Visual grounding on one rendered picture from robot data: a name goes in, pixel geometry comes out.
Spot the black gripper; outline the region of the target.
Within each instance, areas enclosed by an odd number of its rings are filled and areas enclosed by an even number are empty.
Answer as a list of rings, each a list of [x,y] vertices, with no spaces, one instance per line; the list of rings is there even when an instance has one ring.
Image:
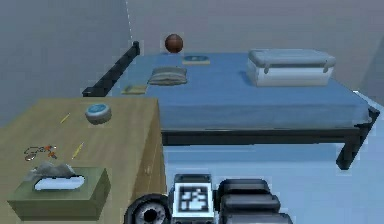
[[[170,224],[168,196],[151,193],[137,198],[126,210],[124,224]]]

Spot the light wood chest of drawers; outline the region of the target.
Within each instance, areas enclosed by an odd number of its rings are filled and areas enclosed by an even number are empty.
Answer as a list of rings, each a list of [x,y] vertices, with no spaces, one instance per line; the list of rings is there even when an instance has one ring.
[[[93,125],[86,109],[104,103],[111,119]],[[68,113],[69,118],[60,124]],[[75,159],[72,155],[84,142]],[[22,221],[7,203],[32,168],[47,159],[42,153],[27,162],[30,146],[58,147],[54,164],[102,167],[111,189],[97,221]],[[123,224],[127,207],[147,193],[166,192],[158,103],[153,98],[42,99],[0,129],[0,224]]]

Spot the green tissue box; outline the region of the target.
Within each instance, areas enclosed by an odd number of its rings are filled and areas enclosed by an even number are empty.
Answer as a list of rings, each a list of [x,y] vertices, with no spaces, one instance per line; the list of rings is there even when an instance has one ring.
[[[29,171],[7,202],[23,221],[97,221],[110,188],[105,168],[44,161]]]

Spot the tan flat book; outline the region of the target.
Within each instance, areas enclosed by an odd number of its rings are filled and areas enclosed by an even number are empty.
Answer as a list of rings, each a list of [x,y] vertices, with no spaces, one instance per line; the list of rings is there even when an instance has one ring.
[[[121,93],[123,95],[143,95],[147,91],[147,85],[128,85]]]

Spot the grey folded pillow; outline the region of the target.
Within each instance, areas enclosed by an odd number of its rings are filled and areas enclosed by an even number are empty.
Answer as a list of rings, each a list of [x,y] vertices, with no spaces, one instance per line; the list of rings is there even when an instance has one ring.
[[[154,68],[148,80],[149,85],[173,86],[187,83],[187,69],[177,66]]]

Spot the brown basketball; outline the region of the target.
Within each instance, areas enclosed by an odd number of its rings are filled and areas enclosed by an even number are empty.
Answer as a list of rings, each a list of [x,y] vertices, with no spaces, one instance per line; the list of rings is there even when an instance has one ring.
[[[183,39],[178,34],[170,34],[165,39],[165,48],[170,53],[181,52],[183,45]]]

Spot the pale grey storage box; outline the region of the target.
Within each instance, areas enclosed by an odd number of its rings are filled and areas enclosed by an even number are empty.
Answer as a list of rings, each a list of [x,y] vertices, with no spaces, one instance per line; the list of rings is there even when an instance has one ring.
[[[259,87],[325,86],[336,58],[314,49],[252,49],[247,76]]]

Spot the blue bed with black frame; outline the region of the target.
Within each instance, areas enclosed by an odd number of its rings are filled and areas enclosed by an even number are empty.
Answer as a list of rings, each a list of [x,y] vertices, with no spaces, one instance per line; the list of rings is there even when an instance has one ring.
[[[256,87],[247,54],[211,53],[187,81],[149,85],[159,102],[166,146],[339,143],[336,164],[350,168],[380,112],[332,80],[320,87]]]

